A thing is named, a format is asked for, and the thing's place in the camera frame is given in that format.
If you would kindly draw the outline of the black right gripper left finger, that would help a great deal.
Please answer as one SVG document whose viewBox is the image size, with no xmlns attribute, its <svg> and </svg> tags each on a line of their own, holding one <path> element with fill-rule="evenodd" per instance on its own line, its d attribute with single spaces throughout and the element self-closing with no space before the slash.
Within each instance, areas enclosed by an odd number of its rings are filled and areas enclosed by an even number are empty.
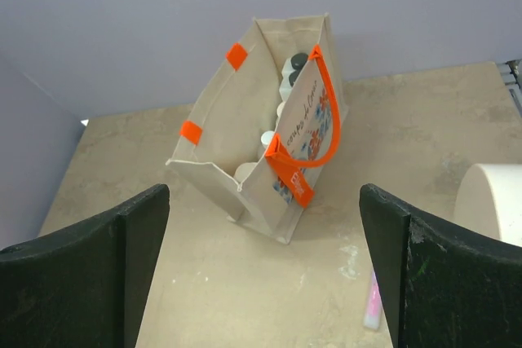
<svg viewBox="0 0 522 348">
<path fill-rule="evenodd" d="M 156 184 L 1 252 L 3 347 L 135 346 L 170 212 Z"/>
</svg>

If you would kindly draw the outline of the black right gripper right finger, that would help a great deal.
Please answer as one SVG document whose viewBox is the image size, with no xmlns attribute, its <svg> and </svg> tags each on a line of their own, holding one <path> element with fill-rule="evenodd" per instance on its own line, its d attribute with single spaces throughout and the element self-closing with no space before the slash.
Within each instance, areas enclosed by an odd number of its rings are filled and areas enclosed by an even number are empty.
<svg viewBox="0 0 522 348">
<path fill-rule="evenodd" d="M 519 347 L 521 249 L 374 184 L 359 208 L 394 347 Z"/>
</svg>

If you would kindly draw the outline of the large white lid jar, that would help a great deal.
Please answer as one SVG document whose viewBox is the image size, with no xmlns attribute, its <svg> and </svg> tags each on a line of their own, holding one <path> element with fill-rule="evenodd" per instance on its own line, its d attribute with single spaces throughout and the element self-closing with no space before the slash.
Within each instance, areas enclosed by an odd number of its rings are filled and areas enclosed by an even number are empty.
<svg viewBox="0 0 522 348">
<path fill-rule="evenodd" d="M 233 175 L 234 179 L 238 183 L 243 183 L 250 176 L 256 165 L 256 162 L 246 162 L 239 165 Z"/>
</svg>

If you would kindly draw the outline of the canvas tote bag orange handles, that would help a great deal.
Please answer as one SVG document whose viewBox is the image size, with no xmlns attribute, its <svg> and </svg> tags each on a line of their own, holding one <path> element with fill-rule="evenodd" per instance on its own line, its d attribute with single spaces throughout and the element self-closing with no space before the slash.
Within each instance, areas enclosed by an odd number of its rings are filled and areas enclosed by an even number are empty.
<svg viewBox="0 0 522 348">
<path fill-rule="evenodd" d="M 285 61 L 308 54 L 280 118 Z M 289 243 L 337 152 L 348 106 L 328 15 L 254 20 L 202 91 L 168 163 L 240 226 Z M 258 158 L 260 136 L 275 132 Z M 246 162 L 257 165 L 238 183 Z"/>
</svg>

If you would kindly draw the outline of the small white cap bottle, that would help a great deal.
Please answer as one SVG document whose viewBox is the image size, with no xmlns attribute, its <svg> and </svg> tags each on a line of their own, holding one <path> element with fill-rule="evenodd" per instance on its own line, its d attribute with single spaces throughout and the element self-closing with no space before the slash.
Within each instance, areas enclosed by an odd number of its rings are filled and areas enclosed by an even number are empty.
<svg viewBox="0 0 522 348">
<path fill-rule="evenodd" d="M 273 130 L 268 130 L 268 131 L 265 131 L 261 134 L 260 136 L 260 145 L 259 145 L 259 149 L 258 149 L 258 158 L 261 159 L 267 148 L 270 146 L 271 142 L 272 142 L 272 138 L 274 136 L 275 132 Z"/>
</svg>

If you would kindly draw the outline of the white round lid jar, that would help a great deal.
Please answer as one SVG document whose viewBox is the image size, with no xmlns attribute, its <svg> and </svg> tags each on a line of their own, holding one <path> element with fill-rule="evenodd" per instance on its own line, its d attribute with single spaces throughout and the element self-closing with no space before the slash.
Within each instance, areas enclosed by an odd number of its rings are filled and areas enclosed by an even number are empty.
<svg viewBox="0 0 522 348">
<path fill-rule="evenodd" d="M 281 117 L 281 114 L 283 112 L 283 109 L 284 109 L 284 106 L 285 106 L 285 101 L 282 101 L 276 108 L 276 115 L 277 115 L 277 118 L 280 118 Z"/>
</svg>

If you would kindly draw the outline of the white bottle black cap front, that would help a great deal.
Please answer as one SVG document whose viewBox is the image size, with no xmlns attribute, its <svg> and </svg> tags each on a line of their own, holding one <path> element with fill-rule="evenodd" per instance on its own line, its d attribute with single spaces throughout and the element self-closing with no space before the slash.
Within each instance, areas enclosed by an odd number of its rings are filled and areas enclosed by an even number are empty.
<svg viewBox="0 0 522 348">
<path fill-rule="evenodd" d="M 281 96 L 281 100 L 283 102 L 287 101 L 288 98 L 290 97 L 293 86 L 294 86 L 297 78 L 299 77 L 299 74 L 300 74 L 300 71 L 296 70 L 283 77 L 282 82 L 279 86 L 279 93 Z"/>
</svg>

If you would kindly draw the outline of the white bottle black cap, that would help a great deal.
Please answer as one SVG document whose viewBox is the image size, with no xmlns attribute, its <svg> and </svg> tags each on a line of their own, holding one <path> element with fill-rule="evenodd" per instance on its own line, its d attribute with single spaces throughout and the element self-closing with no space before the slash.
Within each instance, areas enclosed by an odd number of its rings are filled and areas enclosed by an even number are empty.
<svg viewBox="0 0 522 348">
<path fill-rule="evenodd" d="M 290 97 L 293 86 L 294 86 L 297 78 L 299 77 L 299 74 L 300 74 L 300 71 L 296 70 L 283 77 L 282 82 L 279 86 L 279 93 L 281 96 L 281 100 L 283 102 L 287 101 L 288 98 Z"/>
<path fill-rule="evenodd" d="M 308 54 L 299 52 L 289 57 L 283 66 L 282 74 L 290 74 L 295 71 L 300 71 L 308 61 Z"/>
</svg>

